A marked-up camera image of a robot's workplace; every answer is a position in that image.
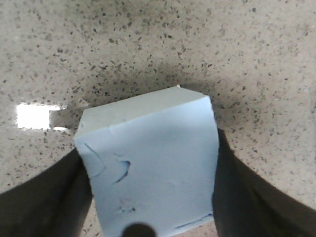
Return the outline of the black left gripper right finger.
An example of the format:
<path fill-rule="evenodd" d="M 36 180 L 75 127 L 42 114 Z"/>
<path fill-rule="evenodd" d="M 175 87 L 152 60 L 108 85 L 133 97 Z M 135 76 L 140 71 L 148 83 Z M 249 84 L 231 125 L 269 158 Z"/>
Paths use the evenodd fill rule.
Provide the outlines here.
<path fill-rule="evenodd" d="M 223 130 L 212 198 L 220 237 L 314 237 L 316 211 L 283 193 L 239 160 Z"/>

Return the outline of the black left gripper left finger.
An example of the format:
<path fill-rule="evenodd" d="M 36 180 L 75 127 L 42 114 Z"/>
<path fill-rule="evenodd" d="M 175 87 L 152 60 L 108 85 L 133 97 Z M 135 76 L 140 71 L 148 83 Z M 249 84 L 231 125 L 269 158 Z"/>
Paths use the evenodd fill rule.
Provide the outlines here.
<path fill-rule="evenodd" d="M 2 237 L 78 237 L 92 201 L 77 149 L 0 195 Z"/>

